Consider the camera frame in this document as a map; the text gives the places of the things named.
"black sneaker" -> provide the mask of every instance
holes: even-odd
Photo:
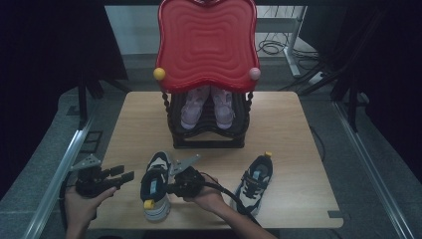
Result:
[[[242,182],[237,188],[235,195],[253,216],[256,216],[260,210],[261,199],[272,175],[273,163],[270,152],[258,156],[243,174]],[[230,205],[239,213],[247,214],[234,200],[231,200]]]
[[[157,152],[146,167],[140,186],[140,199],[146,219],[159,221],[170,212],[167,185],[171,161],[164,151]]]

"hand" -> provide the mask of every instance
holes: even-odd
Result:
[[[84,233],[90,226],[91,220],[97,212],[97,208],[104,200],[111,197],[117,189],[112,187],[95,198],[83,198],[71,187],[65,196],[66,215],[68,219],[68,235]]]
[[[210,177],[206,174],[202,174],[206,182],[217,184],[218,179]],[[187,202],[195,202],[202,209],[215,213],[220,207],[227,206],[224,202],[221,192],[215,188],[204,186],[197,196],[194,198],[183,197],[183,200]]]

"pink shoe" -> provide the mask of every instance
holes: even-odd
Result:
[[[188,92],[186,104],[181,111],[181,124],[184,128],[193,129],[196,126],[209,94],[209,86],[199,87]]]
[[[232,125],[235,113],[232,109],[232,93],[211,87],[211,96],[214,101],[214,114],[217,125],[222,129],[227,129]]]

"gray floor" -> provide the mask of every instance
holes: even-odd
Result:
[[[151,76],[153,62],[138,56],[125,56],[129,81],[121,81],[134,91],[158,91]],[[257,91],[276,91],[297,81],[291,77],[283,58],[261,59],[262,79]],[[103,83],[105,97],[90,100],[98,103],[91,130],[102,130],[104,135],[96,152],[103,158],[118,117],[125,94]],[[314,137],[335,198],[344,218],[337,229],[282,229],[280,238],[400,238],[391,222],[388,210],[375,190],[352,140],[346,133],[338,113],[329,99],[331,86],[309,96],[301,103]],[[0,237],[22,238],[34,212],[50,184],[79,124],[79,117],[69,114],[69,108],[78,104],[76,90],[62,95],[59,110],[43,141],[15,184],[0,202]],[[380,177],[403,213],[414,238],[422,238],[422,185],[409,168],[376,130],[364,113],[357,111],[358,135],[366,146]],[[87,154],[80,153],[77,160]],[[88,238],[102,235],[120,235],[124,238],[142,238],[142,231],[90,231]],[[41,238],[64,237],[60,212],[55,206]]]

